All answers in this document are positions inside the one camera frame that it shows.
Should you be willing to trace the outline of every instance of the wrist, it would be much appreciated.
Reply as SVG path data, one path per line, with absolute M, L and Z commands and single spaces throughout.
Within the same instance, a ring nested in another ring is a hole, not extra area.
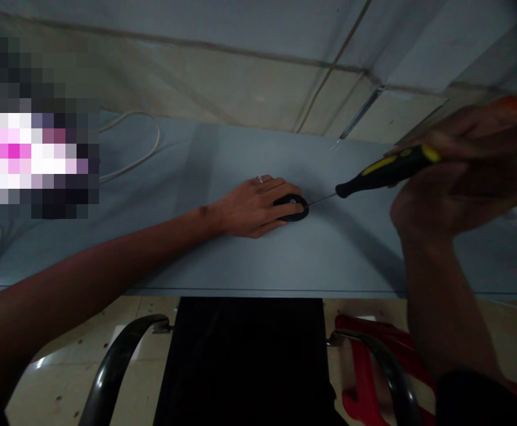
M 211 238 L 218 238 L 227 234 L 224 215 L 213 204 L 199 207 L 197 210 L 207 224 Z
M 403 251 L 419 251 L 429 254 L 446 253 L 454 249 L 454 240 L 448 234 L 401 233 Z
M 442 244 L 452 241 L 455 233 L 449 227 L 428 224 L 422 220 L 411 220 L 398 223 L 393 220 L 394 227 L 401 241 L 414 244 Z

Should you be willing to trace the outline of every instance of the hand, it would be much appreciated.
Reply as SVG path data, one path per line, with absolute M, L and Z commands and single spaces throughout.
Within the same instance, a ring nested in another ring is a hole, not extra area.
M 423 170 L 399 193 L 391 218 L 401 235 L 453 237 L 517 206 L 517 118 L 499 121 L 493 133 L 494 114 L 501 117 L 488 108 L 456 113 L 413 142 L 429 144 L 450 163 Z
M 273 206 L 272 203 L 289 193 L 301 195 L 301 189 L 287 183 L 281 177 L 273 179 L 270 175 L 262 176 L 260 183 L 257 178 L 247 180 L 240 186 L 209 206 L 220 223 L 221 233 L 237 237 L 260 238 L 264 234 L 287 225 L 278 218 L 301 213 L 301 204 L 282 204 Z

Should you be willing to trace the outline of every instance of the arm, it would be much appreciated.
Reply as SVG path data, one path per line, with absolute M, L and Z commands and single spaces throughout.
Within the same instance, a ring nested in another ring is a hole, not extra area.
M 505 384 L 475 297 L 445 240 L 402 240 L 408 326 L 432 377 L 470 369 Z
M 432 376 L 471 369 L 504 383 L 453 238 L 517 205 L 517 117 L 464 109 L 412 144 L 451 161 L 407 182 L 391 208 L 406 264 L 408 321 Z
M 222 235 L 258 238 L 285 225 L 299 204 L 272 206 L 299 188 L 263 177 L 215 204 L 100 244 L 0 292 L 0 401 L 5 406 L 33 356 L 187 250 Z
M 430 167 L 413 177 L 393 203 L 391 217 L 406 265 L 408 323 L 436 380 L 470 369 L 505 383 L 452 242 L 466 204 L 449 192 L 466 170 L 463 163 Z

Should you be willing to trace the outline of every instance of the metal armrest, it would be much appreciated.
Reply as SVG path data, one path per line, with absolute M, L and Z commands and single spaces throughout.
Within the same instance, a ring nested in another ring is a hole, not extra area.
M 341 346 L 344 338 L 362 341 L 377 359 L 393 397 L 397 424 L 399 426 L 421 425 L 420 408 L 412 383 L 392 352 L 373 336 L 352 330 L 335 330 L 331 333 L 327 345 Z
M 132 354 L 146 330 L 154 323 L 170 331 L 169 318 L 163 314 L 137 318 L 124 328 L 104 356 L 86 399 L 79 426 L 109 426 L 120 385 Z

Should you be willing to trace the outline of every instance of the wall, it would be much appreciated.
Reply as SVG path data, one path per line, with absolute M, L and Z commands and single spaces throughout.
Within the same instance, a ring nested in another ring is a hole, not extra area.
M 454 105 L 490 98 L 493 87 L 517 91 L 517 66 L 508 66 L 517 63 L 517 8 L 509 4 L 372 0 L 302 132 L 340 135 L 379 80 L 395 88 L 351 138 L 395 143 Z M 0 0 L 0 35 L 45 37 L 58 46 L 82 40 L 97 55 L 99 92 L 112 109 L 296 131 L 364 5 Z M 487 6 L 492 13 L 481 13 Z M 460 21 L 467 25 L 455 25 Z M 501 52 L 504 60 L 494 61 Z M 504 81 L 493 77 L 500 75 Z M 453 90 L 453 80 L 482 96 Z

